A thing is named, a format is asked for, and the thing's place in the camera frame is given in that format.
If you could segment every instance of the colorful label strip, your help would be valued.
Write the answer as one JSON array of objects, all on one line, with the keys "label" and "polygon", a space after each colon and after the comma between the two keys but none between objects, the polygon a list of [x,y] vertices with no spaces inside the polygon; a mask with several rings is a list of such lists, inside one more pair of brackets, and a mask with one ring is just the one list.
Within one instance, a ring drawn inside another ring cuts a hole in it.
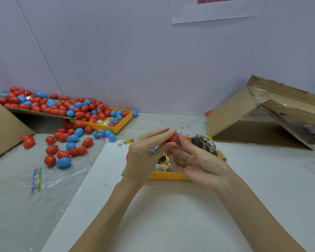
[{"label": "colorful label strip", "polygon": [[36,194],[41,191],[41,173],[42,167],[34,169],[33,172],[33,182],[31,184],[31,194]]}]

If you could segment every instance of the hand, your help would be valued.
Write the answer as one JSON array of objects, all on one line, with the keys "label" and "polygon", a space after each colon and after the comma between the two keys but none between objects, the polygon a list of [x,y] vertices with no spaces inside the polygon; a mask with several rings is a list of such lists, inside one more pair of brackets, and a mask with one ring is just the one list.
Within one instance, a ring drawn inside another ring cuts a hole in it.
[{"label": "hand", "polygon": [[198,148],[179,134],[182,149],[169,148],[166,155],[175,171],[215,192],[234,173],[229,165],[204,149]]},{"label": "hand", "polygon": [[[133,183],[139,189],[152,174],[156,163],[164,152],[175,147],[175,142],[165,142],[176,133],[169,127],[143,134],[130,144],[123,180]],[[153,154],[149,151],[161,145]]]}]

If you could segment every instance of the left hand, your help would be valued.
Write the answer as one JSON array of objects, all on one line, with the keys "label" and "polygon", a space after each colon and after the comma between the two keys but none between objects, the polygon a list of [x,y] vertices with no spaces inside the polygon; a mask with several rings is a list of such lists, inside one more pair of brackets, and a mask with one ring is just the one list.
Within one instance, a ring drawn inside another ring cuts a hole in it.
[{"label": "left hand", "polygon": [[[175,142],[166,142],[175,133],[176,129],[169,130],[167,127],[143,134],[136,142],[131,143],[123,180],[140,189],[152,174],[162,154],[176,146]],[[158,145],[161,146],[150,154],[149,151]]]}]

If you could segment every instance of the cardboard ramp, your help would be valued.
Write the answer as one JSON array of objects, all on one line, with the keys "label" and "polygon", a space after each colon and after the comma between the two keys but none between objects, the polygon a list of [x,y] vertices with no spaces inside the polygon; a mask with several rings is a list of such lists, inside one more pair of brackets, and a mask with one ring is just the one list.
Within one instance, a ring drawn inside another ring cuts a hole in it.
[{"label": "cardboard ramp", "polygon": [[[276,122],[241,120],[263,109]],[[280,113],[315,125],[315,95],[252,75],[247,86],[208,115],[214,140],[312,149]]]}]

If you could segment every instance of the right hand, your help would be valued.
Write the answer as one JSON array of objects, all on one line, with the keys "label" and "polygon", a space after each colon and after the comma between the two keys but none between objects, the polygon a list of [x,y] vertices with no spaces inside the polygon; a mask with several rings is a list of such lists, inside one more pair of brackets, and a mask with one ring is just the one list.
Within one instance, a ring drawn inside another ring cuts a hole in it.
[{"label": "right hand", "polygon": [[234,174],[226,162],[193,145],[182,133],[179,134],[179,140],[182,149],[174,147],[166,152],[175,171],[215,192]]}]

